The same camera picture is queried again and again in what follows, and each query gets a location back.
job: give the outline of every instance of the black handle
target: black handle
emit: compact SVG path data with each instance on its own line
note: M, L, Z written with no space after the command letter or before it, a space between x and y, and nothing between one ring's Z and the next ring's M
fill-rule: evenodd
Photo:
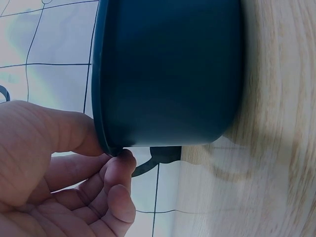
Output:
M181 147L150 147L152 158L136 167L132 177L142 175L153 169L159 163L172 163L181 159Z
M4 95L6 101L10 101L10 94L7 91L7 89L2 85L0 85L0 93Z

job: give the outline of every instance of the wooden table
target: wooden table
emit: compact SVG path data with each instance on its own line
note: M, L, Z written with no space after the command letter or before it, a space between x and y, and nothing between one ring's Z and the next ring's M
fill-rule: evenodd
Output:
M173 236L316 236L316 1L242 5L242 109L218 141L183 148Z

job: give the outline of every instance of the pot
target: pot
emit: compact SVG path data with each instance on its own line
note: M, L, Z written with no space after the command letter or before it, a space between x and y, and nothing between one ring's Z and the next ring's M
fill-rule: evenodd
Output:
M99 0L92 106L107 154L207 144L242 89L239 0Z

